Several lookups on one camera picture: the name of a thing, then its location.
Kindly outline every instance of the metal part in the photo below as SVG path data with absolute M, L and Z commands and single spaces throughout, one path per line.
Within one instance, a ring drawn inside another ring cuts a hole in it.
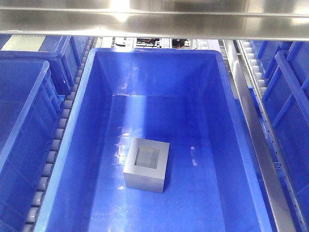
M 0 33 L 309 41 L 306 0 L 0 0 Z
M 301 223 L 299 223 L 300 227 L 301 227 L 303 232 L 308 232 L 309 231 L 308 225 L 306 225 L 306 221 L 304 220 L 303 214 L 302 214 L 301 209 L 299 207 L 299 203 L 298 203 L 298 200 L 297 200 L 297 197 L 296 197 L 296 192 L 293 188 L 291 178 L 290 178 L 289 173 L 288 173 L 288 169 L 286 167 L 283 155 L 281 153 L 280 146 L 278 144 L 278 141 L 276 139 L 275 133 L 274 133 L 273 128 L 271 126 L 271 123 L 268 119 L 267 112 L 265 110 L 265 107 L 264 107 L 264 104 L 263 104 L 263 101 L 262 101 L 262 96 L 263 96 L 266 88 L 265 87 L 259 87 L 259 82 L 261 81 L 261 79 L 260 79 L 259 76 L 254 77 L 253 70 L 251 68 L 250 58 L 249 58 L 248 54 L 246 54 L 246 52 L 245 52 L 245 47 L 244 47 L 243 43 L 241 41 L 237 41 L 237 45 L 238 45 L 239 51 L 241 53 L 241 56 L 243 57 L 246 68 L 248 70 L 250 82 L 253 86 L 254 94 L 255 94 L 256 100 L 258 102 L 258 106 L 259 106 L 261 115 L 263 117 L 265 127 L 268 131 L 268 135 L 271 138 L 271 144 L 274 148 L 276 158 L 279 161 L 279 163 L 278 163 L 279 167 L 280 167 L 281 171 L 283 172 L 284 181 L 285 181 L 287 188 L 289 190 L 289 194 L 290 194 L 290 197 L 292 199 L 293 205 L 295 207 L 295 211 L 296 211 L 298 220 L 299 220 L 299 222 L 301 222 Z
M 277 172 L 272 162 L 262 127 L 259 123 L 253 100 L 243 75 L 232 40 L 224 40 L 225 50 L 234 77 L 241 107 L 252 139 L 256 158 L 260 167 L 270 208 L 279 232 L 295 232 L 292 216 L 284 196 Z

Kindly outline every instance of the blue plastic crate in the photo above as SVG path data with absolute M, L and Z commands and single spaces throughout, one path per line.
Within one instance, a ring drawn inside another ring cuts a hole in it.
M 2 47 L 10 37 L 11 35 L 0 35 L 0 44 L 2 44 Z M 73 44 L 73 40 L 70 36 L 47 35 L 39 51 L 0 50 L 0 57 L 39 58 L 49 61 L 52 80 L 58 94 L 68 95 L 74 85 L 75 74 L 80 65 L 80 58 L 78 55 L 80 53 L 80 48 L 76 48 L 75 44 Z
M 90 39 L 88 36 L 72 36 L 72 43 L 74 44 L 74 52 L 78 57 L 78 65 L 81 65 L 82 58 L 84 54 L 85 47 L 87 46 L 87 42 Z
M 289 50 L 291 44 L 292 42 L 263 41 L 256 59 L 266 79 L 271 77 L 276 69 L 276 53 L 281 50 Z
M 0 60 L 0 231 L 26 221 L 63 103 L 44 60 Z
M 286 58 L 275 56 L 278 67 L 263 96 L 293 186 L 309 222 L 309 100 Z
M 132 137 L 170 143 L 163 194 L 126 188 Z M 271 231 L 222 55 L 93 49 L 36 231 L 248 228 Z

